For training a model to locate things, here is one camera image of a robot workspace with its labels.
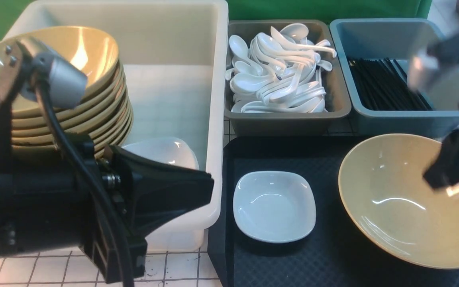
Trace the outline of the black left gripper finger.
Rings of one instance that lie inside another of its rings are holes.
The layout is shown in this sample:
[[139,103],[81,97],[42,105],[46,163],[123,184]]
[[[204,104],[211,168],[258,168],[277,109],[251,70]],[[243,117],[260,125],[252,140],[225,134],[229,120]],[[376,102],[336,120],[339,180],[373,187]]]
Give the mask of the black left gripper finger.
[[153,161],[119,146],[106,147],[110,184],[119,213],[134,234],[152,232],[190,211],[211,202],[211,174]]

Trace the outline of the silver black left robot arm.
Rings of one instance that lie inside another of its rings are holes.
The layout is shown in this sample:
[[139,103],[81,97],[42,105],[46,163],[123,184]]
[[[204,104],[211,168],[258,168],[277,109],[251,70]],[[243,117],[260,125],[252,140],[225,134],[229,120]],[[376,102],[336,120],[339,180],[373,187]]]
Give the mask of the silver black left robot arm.
[[[96,159],[90,136],[65,132],[55,108],[78,106],[86,75],[34,37],[5,47],[0,70],[0,258],[78,245],[107,284],[145,273],[146,236],[208,205],[211,174],[116,145]],[[12,105],[38,103],[56,147],[18,154]]]

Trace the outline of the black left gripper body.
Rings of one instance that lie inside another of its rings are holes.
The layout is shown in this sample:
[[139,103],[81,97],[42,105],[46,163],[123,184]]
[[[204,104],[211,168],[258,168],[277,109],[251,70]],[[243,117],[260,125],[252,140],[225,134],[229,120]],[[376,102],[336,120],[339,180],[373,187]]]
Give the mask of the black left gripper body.
[[113,200],[128,246],[114,247],[109,224],[88,184],[58,151],[24,155],[0,140],[0,258],[78,246],[108,284],[135,280],[145,273],[147,242],[126,221],[132,204],[123,196],[136,179],[132,164],[146,160],[112,145],[106,147],[104,160],[96,161],[87,136],[72,140]]

